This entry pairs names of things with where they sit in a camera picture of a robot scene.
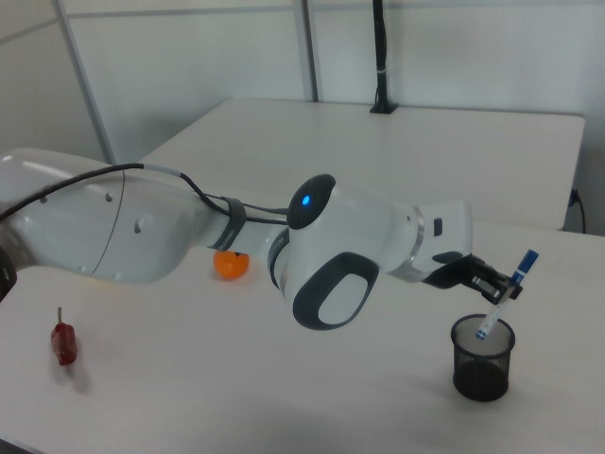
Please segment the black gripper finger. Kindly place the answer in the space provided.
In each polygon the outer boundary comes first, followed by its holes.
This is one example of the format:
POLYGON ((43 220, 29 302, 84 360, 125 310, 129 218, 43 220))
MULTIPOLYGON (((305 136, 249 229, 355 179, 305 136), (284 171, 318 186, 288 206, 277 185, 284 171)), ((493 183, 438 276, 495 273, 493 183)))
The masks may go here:
POLYGON ((498 304, 503 296, 502 290, 498 286, 494 286, 479 277, 473 277, 471 284, 472 288, 478 291, 491 304, 498 304))
POLYGON ((499 274, 497 283, 499 285, 499 299, 516 299, 519 293, 523 290, 521 283, 524 280, 522 271, 515 271, 512 276, 499 274))

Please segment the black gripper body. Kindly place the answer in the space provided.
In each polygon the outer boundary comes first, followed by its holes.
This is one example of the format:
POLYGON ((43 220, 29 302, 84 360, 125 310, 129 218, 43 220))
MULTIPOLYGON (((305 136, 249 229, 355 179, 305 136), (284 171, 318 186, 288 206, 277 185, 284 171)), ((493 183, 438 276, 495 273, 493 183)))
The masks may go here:
POLYGON ((423 283, 434 288, 448 289, 457 285, 478 288, 479 283, 495 287, 495 270, 479 257, 469 254, 443 265, 423 279, 423 283))

